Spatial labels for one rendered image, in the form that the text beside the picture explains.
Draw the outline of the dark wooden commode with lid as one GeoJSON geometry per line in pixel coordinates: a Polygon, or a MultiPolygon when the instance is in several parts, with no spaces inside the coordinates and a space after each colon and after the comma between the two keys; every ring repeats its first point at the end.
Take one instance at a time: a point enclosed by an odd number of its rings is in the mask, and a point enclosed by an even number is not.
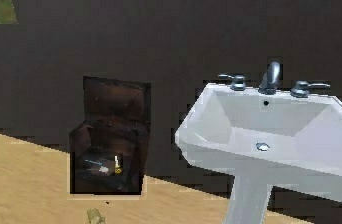
{"type": "Polygon", "coordinates": [[[151,133],[151,85],[85,76],[84,121],[69,133],[70,192],[142,193],[151,133]]]}

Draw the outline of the grey sink faucet spout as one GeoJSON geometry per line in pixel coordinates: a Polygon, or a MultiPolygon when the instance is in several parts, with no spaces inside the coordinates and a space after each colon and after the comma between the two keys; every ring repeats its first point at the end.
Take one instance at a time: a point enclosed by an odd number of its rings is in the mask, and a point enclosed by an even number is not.
{"type": "Polygon", "coordinates": [[[274,95],[279,84],[280,73],[281,64],[276,61],[271,62],[265,74],[263,75],[258,92],[265,95],[274,95]]]}

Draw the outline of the small olive floor object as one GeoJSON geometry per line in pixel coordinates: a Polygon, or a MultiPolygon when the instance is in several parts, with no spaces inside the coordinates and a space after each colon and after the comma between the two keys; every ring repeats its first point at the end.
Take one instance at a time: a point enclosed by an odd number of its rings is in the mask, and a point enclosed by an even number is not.
{"type": "Polygon", "coordinates": [[[106,224],[105,218],[100,214],[97,208],[87,210],[89,224],[106,224]]]}

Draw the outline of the white pedestal sink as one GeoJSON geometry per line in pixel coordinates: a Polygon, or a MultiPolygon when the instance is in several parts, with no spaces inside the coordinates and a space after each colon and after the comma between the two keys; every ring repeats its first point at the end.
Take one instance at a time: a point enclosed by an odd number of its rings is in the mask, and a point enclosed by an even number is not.
{"type": "Polygon", "coordinates": [[[209,83],[175,133],[189,164],[234,176],[222,224],[262,224],[273,187],[342,203],[342,102],[209,83]]]}

